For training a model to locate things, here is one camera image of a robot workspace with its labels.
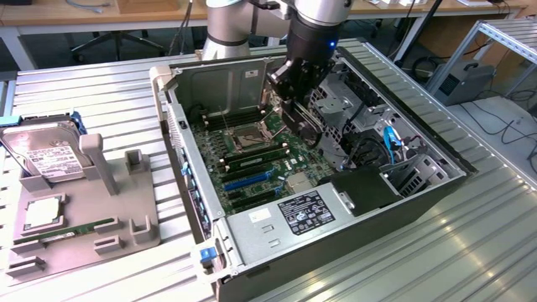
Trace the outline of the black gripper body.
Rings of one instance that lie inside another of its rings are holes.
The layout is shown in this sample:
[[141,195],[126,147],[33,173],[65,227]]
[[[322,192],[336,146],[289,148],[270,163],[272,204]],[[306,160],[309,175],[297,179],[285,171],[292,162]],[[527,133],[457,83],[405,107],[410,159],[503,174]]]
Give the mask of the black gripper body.
[[338,42],[341,25],[324,26],[294,14],[286,36],[286,59],[304,60],[317,66],[328,65]]

